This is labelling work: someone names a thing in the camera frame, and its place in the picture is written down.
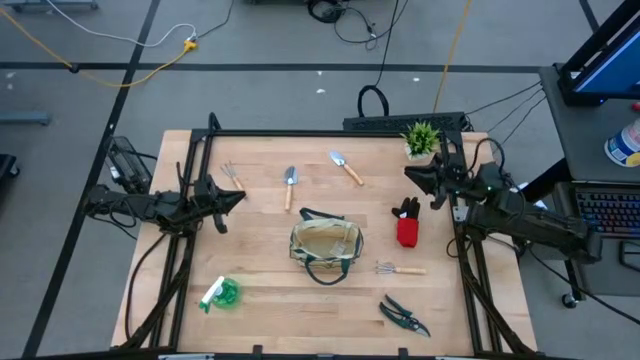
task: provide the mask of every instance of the white cable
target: white cable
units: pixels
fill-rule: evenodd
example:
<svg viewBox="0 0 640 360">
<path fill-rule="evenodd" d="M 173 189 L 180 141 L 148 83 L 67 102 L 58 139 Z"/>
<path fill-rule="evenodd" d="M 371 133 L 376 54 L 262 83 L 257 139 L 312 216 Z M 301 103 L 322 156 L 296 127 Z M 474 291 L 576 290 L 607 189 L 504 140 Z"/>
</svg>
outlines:
<svg viewBox="0 0 640 360">
<path fill-rule="evenodd" d="M 156 47 L 156 46 L 162 44 L 162 42 L 171 34 L 171 32 L 173 32 L 173 30 L 175 30 L 175 29 L 177 29 L 179 27 L 184 27 L 184 26 L 190 27 L 191 28 L 191 36 L 190 36 L 190 38 L 193 38 L 194 40 L 198 36 L 197 32 L 196 32 L 196 27 L 193 26 L 192 24 L 178 24 L 178 25 L 175 25 L 174 27 L 172 27 L 171 29 L 169 29 L 169 31 L 167 31 L 167 33 L 157 43 L 155 43 L 155 44 L 143 44 L 143 43 L 139 43 L 136 40 L 131 39 L 131 38 L 120 37 L 120 36 L 115 36 L 115 35 L 110 35 L 110 34 L 104 34 L 104 33 L 99 33 L 99 32 L 96 32 L 96 31 L 89 30 L 86 27 L 78 24 L 75 20 L 70 18 L 67 14 L 63 13 L 62 10 L 58 9 L 58 7 L 55 6 L 53 4 L 53 2 L 51 2 L 51 0 L 47 0 L 47 2 L 49 3 L 49 5 L 51 5 L 51 7 L 53 7 L 53 9 L 55 11 L 58 12 L 58 14 L 62 15 L 62 17 L 64 17 L 65 19 L 69 20 L 69 22 L 71 22 L 73 25 L 79 27 L 80 29 L 84 30 L 85 32 L 87 32 L 89 34 L 96 35 L 96 36 L 101 36 L 101 37 L 106 37 L 106 38 L 110 38 L 110 39 L 124 40 L 124 41 L 128 41 L 130 43 L 134 43 L 136 45 L 144 46 L 144 47 Z"/>
</svg>

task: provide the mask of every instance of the wooden tabletop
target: wooden tabletop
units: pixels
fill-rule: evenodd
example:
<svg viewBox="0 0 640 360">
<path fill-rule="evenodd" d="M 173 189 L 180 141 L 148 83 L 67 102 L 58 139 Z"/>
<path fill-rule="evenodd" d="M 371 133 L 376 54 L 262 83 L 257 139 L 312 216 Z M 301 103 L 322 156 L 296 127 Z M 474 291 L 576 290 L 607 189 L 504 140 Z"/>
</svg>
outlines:
<svg viewBox="0 0 640 360">
<path fill-rule="evenodd" d="M 184 163 L 189 136 L 189 131 L 165 133 L 152 191 L 178 191 L 175 163 Z M 463 134 L 468 163 L 477 142 L 484 137 L 484 133 Z M 200 162 L 201 148 L 196 164 Z M 330 150 L 345 156 L 364 180 L 364 186 L 358 186 L 331 162 Z M 488 143 L 481 145 L 479 160 L 492 160 Z M 408 348 L 412 355 L 473 353 L 458 261 L 445 253 L 445 246 L 453 237 L 448 205 L 439 211 L 431 210 L 429 202 L 433 198 L 404 176 L 403 167 L 409 161 L 402 139 L 217 137 L 210 161 L 209 172 L 217 185 L 230 190 L 234 184 L 220 166 L 233 162 L 248 199 L 223 217 L 229 228 L 227 234 L 219 234 L 212 219 L 205 219 L 198 233 L 179 351 L 248 353 L 253 345 L 261 344 L 265 353 L 384 355 L 397 354 L 400 347 Z M 283 175 L 290 165 L 298 169 L 299 183 L 293 189 L 291 212 L 286 213 Z M 396 218 L 391 208 L 412 196 L 422 203 L 420 234 L 416 248 L 407 249 L 395 239 Z M 301 207 L 345 215 L 362 228 L 362 256 L 338 285 L 318 285 L 289 258 L 289 236 L 301 220 Z M 132 268 L 158 236 L 156 226 L 142 226 Z M 131 329 L 144 320 L 157 300 L 167 246 L 165 240 L 141 266 L 133 290 Z M 524 343 L 535 348 L 513 251 L 489 241 L 483 246 L 496 307 Z M 379 275 L 375 273 L 376 260 L 425 268 L 427 275 Z M 338 271 L 319 276 L 334 279 Z M 242 303 L 233 310 L 213 308 L 205 314 L 198 304 L 220 275 L 240 283 Z M 386 319 L 378 309 L 384 294 L 413 311 L 432 337 L 425 338 Z M 125 300 L 123 297 L 113 344 L 125 340 Z M 478 309 L 484 323 L 482 308 Z M 167 342 L 172 316 L 170 306 L 163 343 Z"/>
</svg>

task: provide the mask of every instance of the metal blade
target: metal blade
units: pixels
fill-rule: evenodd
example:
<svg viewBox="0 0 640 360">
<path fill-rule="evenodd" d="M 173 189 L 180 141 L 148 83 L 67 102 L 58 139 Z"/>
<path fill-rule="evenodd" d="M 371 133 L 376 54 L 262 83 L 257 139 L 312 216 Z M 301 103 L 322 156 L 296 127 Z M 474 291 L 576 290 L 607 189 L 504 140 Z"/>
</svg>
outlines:
<svg viewBox="0 0 640 360">
<path fill-rule="evenodd" d="M 329 152 L 329 156 L 331 157 L 331 160 L 333 160 L 333 162 L 336 163 L 336 165 L 344 166 L 344 163 L 346 161 L 344 160 L 344 156 L 342 156 L 342 154 L 340 154 L 337 151 L 331 151 Z"/>
<path fill-rule="evenodd" d="M 413 331 L 417 332 L 418 334 L 426 337 L 431 337 L 431 334 L 429 333 L 429 330 L 427 330 L 427 327 L 422 325 L 420 322 L 414 323 L 413 325 L 411 325 L 411 327 L 413 328 Z"/>
<path fill-rule="evenodd" d="M 424 329 L 418 329 L 418 330 L 416 330 L 416 332 L 417 332 L 418 334 L 422 335 L 422 336 L 431 337 L 431 336 L 429 335 L 429 333 L 428 333 L 428 332 L 426 332 Z"/>
<path fill-rule="evenodd" d="M 296 169 L 295 167 L 293 168 L 293 174 L 291 174 L 291 184 L 297 184 L 298 183 L 298 169 Z"/>
<path fill-rule="evenodd" d="M 289 166 L 287 171 L 284 172 L 284 183 L 287 185 L 298 183 L 298 170 L 295 167 Z"/>
</svg>

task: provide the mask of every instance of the white pot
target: white pot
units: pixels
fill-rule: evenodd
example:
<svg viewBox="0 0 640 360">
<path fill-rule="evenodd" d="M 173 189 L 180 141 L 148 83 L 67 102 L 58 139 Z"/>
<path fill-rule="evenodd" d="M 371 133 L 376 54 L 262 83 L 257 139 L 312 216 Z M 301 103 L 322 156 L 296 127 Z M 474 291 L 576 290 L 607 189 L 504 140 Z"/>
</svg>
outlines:
<svg viewBox="0 0 640 360">
<path fill-rule="evenodd" d="M 404 144 L 404 152 L 407 153 L 409 161 L 418 161 L 429 157 L 429 154 L 411 155 L 411 148 L 407 143 Z"/>
</svg>

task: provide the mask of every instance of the gardening glove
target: gardening glove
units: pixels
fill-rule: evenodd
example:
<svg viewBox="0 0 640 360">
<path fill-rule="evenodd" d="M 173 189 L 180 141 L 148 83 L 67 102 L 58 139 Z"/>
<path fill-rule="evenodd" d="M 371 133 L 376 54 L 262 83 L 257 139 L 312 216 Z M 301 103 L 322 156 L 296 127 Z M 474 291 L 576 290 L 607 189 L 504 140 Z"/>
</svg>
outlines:
<svg viewBox="0 0 640 360">
<path fill-rule="evenodd" d="M 398 218 L 398 233 L 396 238 L 403 247 L 416 247 L 418 243 L 418 213 L 420 203 L 418 198 L 405 198 L 400 208 L 391 209 L 391 213 Z"/>
</svg>

